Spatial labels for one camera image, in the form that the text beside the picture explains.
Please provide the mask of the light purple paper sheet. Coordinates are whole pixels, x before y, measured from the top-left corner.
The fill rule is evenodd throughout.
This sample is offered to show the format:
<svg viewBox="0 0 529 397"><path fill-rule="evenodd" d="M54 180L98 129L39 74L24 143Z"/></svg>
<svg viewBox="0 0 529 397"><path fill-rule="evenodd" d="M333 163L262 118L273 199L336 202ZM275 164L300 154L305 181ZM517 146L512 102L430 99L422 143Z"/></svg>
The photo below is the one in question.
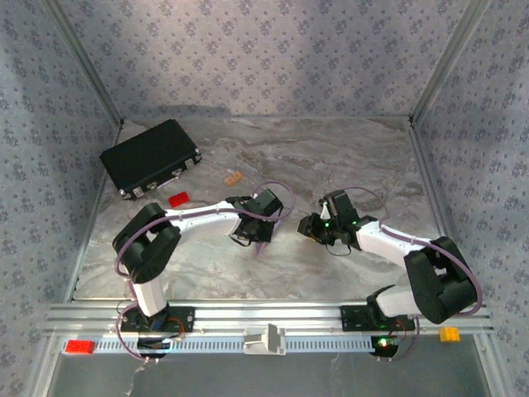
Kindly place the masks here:
<svg viewBox="0 0 529 397"><path fill-rule="evenodd" d="M271 234L271 238L273 238L275 236L275 234L277 233L280 225L282 223L282 220L278 220L277 222L274 223L274 227L272 229L272 234ZM255 255L256 256L259 256L260 254L262 254L265 250L265 248L270 244L271 242L259 242L259 243L256 243L255 244Z"/></svg>

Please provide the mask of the black briefcase with metal latches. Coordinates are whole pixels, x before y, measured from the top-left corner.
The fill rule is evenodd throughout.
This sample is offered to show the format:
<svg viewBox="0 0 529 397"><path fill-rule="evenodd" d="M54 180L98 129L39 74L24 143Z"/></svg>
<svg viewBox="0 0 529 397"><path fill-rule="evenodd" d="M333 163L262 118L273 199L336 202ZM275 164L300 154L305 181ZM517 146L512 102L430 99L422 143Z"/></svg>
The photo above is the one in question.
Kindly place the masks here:
<svg viewBox="0 0 529 397"><path fill-rule="evenodd" d="M136 200L199 164L202 153L183 127L169 119L100 155L117 192Z"/></svg>

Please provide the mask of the chunky red toy brick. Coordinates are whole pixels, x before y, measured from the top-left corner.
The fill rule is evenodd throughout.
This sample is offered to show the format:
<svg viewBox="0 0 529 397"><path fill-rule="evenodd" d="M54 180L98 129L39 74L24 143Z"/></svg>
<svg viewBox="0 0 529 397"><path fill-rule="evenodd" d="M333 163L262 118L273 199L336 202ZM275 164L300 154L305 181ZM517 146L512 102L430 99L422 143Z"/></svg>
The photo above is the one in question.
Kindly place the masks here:
<svg viewBox="0 0 529 397"><path fill-rule="evenodd" d="M95 347L95 341L69 339L64 347L64 352L70 355L92 355Z"/></svg>

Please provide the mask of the aluminium mounting rail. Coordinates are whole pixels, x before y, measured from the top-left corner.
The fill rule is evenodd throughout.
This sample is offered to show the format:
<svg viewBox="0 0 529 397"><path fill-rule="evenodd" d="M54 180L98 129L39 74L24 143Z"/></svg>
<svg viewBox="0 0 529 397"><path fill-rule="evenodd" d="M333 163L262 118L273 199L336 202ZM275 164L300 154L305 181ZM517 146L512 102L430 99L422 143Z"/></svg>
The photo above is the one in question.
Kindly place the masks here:
<svg viewBox="0 0 529 397"><path fill-rule="evenodd" d="M127 300L78 300L52 304L42 331L58 335L108 335L114 332L117 311ZM195 308L193 332L202 335L240 336L273 324L288 336L341 334L340 307L346 301L301 300L173 300L173 306Z"/></svg>

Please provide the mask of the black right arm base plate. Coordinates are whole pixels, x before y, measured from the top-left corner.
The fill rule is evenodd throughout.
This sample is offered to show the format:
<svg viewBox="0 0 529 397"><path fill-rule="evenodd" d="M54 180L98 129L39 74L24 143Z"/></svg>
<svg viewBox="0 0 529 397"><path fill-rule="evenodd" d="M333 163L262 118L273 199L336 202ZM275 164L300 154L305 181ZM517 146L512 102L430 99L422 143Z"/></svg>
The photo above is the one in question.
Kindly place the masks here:
<svg viewBox="0 0 529 397"><path fill-rule="evenodd" d="M389 332L392 330L414 331L415 322L407 315L387 317L373 305L340 306L344 332Z"/></svg>

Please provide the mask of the aluminium frame side rail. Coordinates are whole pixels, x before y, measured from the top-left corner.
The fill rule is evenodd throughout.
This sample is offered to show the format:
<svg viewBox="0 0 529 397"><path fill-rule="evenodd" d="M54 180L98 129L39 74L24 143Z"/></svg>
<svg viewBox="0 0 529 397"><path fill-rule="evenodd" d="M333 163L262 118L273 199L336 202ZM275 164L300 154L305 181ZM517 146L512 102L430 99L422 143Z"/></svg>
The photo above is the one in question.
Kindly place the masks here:
<svg viewBox="0 0 529 397"><path fill-rule="evenodd" d="M407 119L407 131L410 136L413 154L416 157L418 169L425 186L427 200L434 218L437 231L445 236L457 240L455 224L450 218L447 210L446 196L442 187L437 183L440 181L435 165L428 159L428 150L421 142L421 137L417 133L415 122L411 116Z"/></svg>
<svg viewBox="0 0 529 397"><path fill-rule="evenodd" d="M106 169L94 207L88 220L86 236L82 240L74 264L74 273L66 290L64 303L75 300L94 300L111 298L112 294L104 292L103 279L110 280L112 274L112 248L110 247L110 221L103 218L108 209L117 202L117 191L112 186Z"/></svg>

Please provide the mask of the white plastic bracket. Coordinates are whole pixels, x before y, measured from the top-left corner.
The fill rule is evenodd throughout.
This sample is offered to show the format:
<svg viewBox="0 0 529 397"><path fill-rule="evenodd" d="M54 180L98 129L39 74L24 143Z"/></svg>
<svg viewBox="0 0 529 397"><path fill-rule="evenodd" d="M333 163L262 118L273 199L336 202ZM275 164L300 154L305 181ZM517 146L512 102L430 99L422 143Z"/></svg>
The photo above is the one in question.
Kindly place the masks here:
<svg viewBox="0 0 529 397"><path fill-rule="evenodd" d="M287 353L285 330L269 323L263 329L245 330L243 353L253 356L285 356Z"/></svg>

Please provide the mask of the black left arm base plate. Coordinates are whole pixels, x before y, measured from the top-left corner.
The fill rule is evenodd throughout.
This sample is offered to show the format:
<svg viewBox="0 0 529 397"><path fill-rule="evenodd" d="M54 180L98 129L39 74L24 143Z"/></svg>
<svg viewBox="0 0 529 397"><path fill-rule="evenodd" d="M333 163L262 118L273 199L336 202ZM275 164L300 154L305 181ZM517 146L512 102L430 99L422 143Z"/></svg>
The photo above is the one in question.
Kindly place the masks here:
<svg viewBox="0 0 529 397"><path fill-rule="evenodd" d="M127 310L120 325L122 332L171 333L192 332L195 319L195 308L189 306L167 305L161 312L145 315L139 308Z"/></svg>

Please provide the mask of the aluminium frame post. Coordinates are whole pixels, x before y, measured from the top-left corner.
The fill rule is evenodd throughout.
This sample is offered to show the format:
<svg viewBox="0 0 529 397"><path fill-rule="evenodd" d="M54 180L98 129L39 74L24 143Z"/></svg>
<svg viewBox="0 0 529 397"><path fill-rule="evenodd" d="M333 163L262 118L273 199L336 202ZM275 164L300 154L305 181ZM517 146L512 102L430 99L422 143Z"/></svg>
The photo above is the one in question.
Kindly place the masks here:
<svg viewBox="0 0 529 397"><path fill-rule="evenodd" d="M94 91L104 112L114 124L120 127L122 125L122 118L102 80L99 78L98 72L96 71L94 63L90 60L88 52L84 49L83 44L74 29L74 25L69 21L66 12L62 8L60 0L38 1L74 57L80 72Z"/></svg>
<svg viewBox="0 0 529 397"><path fill-rule="evenodd" d="M431 77L427 81L426 87L422 90L417 104L409 114L409 122L412 128L416 129L421 125L422 120L434 103L450 72L454 69L457 60L490 3L491 0L468 1L462 16L451 33L450 39L446 43L445 49L441 53L441 57L436 63Z"/></svg>

